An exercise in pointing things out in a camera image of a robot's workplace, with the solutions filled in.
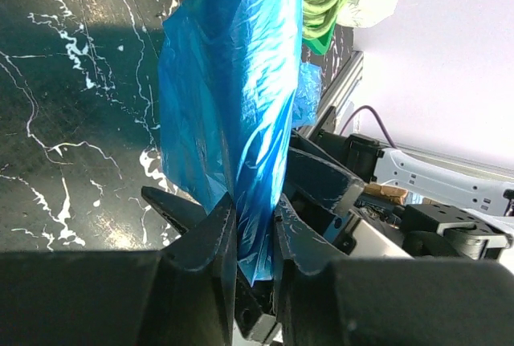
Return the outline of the blue trash bag roll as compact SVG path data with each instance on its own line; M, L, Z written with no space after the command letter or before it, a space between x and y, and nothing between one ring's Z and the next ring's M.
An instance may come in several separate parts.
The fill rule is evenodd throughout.
M184 0L163 24L163 172L206 212L230 195L251 283L273 277L291 132L315 120L320 98L320 68L301 59L302 22L303 0Z

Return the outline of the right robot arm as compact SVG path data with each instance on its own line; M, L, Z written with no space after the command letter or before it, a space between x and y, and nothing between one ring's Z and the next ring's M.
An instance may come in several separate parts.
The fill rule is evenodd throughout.
M235 260L235 207L152 187L180 237L161 252L141 345L510 345L508 183L440 169L360 135L291 136L271 218L273 279Z

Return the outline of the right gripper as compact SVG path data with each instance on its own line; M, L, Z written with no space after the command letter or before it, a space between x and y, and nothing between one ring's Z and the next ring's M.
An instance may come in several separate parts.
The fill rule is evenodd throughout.
M292 134L272 227L275 278L236 284L236 323L248 342L337 342L344 261L405 258L355 202L365 183L320 146Z

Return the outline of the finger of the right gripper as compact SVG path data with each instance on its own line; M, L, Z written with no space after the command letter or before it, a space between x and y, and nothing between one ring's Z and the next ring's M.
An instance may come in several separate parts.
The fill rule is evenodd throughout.
M161 189L143 186L141 196L179 234L185 234L207 217L199 204Z

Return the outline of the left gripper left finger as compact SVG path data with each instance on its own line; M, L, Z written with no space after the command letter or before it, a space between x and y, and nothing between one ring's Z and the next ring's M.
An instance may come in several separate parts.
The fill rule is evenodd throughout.
M225 195L161 250L6 252L4 345L229 345L236 213Z

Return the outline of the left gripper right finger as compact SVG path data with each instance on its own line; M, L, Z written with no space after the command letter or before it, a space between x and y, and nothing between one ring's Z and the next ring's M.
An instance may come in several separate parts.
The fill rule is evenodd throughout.
M286 345L510 345L513 277L461 258L351 258L290 206L274 223L275 309Z

